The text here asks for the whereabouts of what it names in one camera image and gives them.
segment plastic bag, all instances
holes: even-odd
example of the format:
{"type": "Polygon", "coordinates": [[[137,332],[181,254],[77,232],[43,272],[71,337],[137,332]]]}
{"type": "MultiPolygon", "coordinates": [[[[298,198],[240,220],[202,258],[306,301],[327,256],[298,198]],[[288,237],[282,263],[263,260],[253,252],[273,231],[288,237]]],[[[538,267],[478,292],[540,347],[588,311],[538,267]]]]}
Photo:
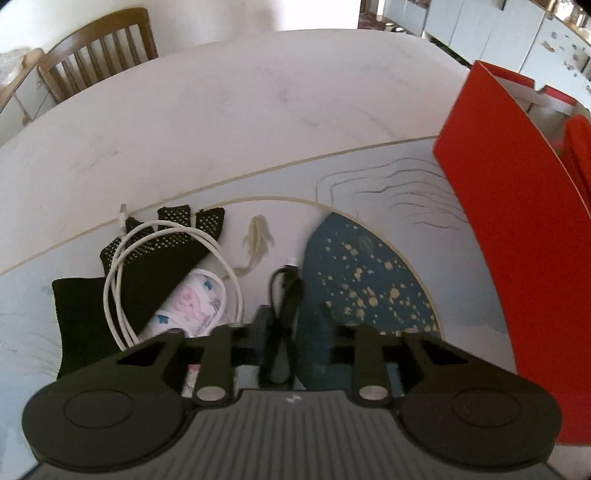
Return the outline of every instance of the plastic bag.
{"type": "Polygon", "coordinates": [[[7,53],[0,53],[0,86],[9,85],[22,70],[22,59],[29,48],[16,48],[7,53]]]}

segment white wall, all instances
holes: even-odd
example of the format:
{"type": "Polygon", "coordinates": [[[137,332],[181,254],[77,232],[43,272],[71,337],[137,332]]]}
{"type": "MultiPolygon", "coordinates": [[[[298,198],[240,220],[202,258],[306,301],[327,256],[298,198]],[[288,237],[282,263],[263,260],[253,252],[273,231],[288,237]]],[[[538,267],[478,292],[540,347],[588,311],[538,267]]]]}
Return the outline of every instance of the white wall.
{"type": "Polygon", "coordinates": [[[160,56],[269,30],[357,28],[361,0],[12,0],[0,10],[0,52],[49,51],[116,10],[144,6],[160,56]]]}

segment blue speckled placemat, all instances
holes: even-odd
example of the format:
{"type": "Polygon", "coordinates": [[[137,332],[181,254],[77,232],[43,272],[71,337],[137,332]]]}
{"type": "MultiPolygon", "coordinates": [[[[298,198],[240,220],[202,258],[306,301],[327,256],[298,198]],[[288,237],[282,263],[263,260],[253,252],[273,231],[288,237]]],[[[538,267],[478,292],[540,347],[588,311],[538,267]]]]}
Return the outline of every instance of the blue speckled placemat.
{"type": "MultiPolygon", "coordinates": [[[[349,391],[351,369],[329,365],[335,325],[367,323],[380,332],[440,336],[436,314],[413,272],[386,243],[357,223],[331,213],[308,240],[306,283],[295,341],[298,378],[309,390],[349,391]]],[[[389,365],[392,391],[401,391],[389,365]]]]}

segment logo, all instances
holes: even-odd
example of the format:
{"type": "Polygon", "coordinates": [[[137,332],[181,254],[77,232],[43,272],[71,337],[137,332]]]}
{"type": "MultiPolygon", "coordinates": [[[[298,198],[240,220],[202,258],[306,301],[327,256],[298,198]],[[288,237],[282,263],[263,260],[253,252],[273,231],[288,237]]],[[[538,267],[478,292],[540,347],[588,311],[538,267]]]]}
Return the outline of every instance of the logo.
{"type": "Polygon", "coordinates": [[[291,397],[286,397],[285,401],[288,401],[289,403],[291,403],[292,405],[295,405],[296,403],[301,402],[301,397],[299,395],[296,395],[295,393],[291,396],[291,397]]]}

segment black glove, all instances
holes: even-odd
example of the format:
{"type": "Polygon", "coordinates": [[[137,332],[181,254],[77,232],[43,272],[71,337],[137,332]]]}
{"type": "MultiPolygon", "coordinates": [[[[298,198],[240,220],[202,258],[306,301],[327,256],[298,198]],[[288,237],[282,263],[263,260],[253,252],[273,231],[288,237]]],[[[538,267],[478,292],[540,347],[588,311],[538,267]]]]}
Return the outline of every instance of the black glove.
{"type": "MultiPolygon", "coordinates": [[[[217,240],[222,233],[224,214],[223,208],[201,210],[196,214],[195,227],[217,240]]],[[[159,220],[184,226],[191,226],[190,215],[188,205],[158,210],[159,220]]],[[[140,224],[135,218],[128,218],[127,231],[140,224]]],[[[130,244],[153,231],[152,227],[141,230],[130,244]]],[[[105,275],[120,243],[117,237],[100,252],[105,275]]],[[[177,285],[208,253],[205,246],[187,233],[172,233],[146,242],[125,259],[121,305],[134,332],[142,331],[177,285]]],[[[104,285],[104,277],[61,278],[52,283],[62,345],[58,378],[119,351],[103,311],[104,285]]],[[[111,315],[116,318],[114,306],[111,315]]]]}

